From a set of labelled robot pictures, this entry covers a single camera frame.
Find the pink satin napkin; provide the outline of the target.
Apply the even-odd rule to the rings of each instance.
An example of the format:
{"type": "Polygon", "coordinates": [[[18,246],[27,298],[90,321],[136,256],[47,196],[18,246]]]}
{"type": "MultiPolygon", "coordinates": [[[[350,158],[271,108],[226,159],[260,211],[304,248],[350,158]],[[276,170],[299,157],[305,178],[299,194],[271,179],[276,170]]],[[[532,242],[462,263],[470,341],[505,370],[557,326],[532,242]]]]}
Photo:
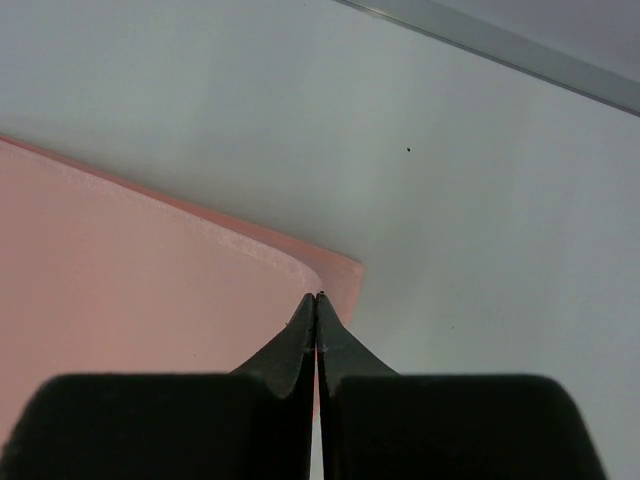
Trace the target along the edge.
{"type": "Polygon", "coordinates": [[[362,266],[19,143],[1,142],[1,455],[69,374],[229,373],[362,266]]]}

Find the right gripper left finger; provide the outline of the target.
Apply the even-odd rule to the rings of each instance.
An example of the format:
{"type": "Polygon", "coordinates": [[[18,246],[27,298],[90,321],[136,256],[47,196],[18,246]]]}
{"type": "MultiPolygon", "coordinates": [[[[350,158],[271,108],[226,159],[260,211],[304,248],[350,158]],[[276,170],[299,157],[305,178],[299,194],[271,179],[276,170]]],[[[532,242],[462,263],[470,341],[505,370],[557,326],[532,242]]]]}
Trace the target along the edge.
{"type": "Polygon", "coordinates": [[[69,374],[31,397],[1,455],[5,479],[305,479],[315,306],[235,370],[69,374]]]}

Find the left side frame rail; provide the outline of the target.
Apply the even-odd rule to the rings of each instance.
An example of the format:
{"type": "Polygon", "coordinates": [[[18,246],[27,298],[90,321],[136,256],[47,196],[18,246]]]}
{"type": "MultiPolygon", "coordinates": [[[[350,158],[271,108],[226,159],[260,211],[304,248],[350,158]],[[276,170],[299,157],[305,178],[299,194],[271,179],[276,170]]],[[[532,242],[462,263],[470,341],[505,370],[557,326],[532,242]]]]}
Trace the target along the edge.
{"type": "Polygon", "coordinates": [[[352,7],[639,113],[636,1],[354,1],[352,7]]]}

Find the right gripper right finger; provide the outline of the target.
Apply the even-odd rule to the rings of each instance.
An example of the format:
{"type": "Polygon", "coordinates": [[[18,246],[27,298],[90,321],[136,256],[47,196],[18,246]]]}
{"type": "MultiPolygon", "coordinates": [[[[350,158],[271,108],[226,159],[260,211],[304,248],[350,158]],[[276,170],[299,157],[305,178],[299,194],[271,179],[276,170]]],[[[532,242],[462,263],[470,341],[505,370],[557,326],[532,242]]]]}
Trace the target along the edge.
{"type": "Polygon", "coordinates": [[[316,297],[327,479],[603,479],[571,396],[537,375],[401,375],[316,297]]]}

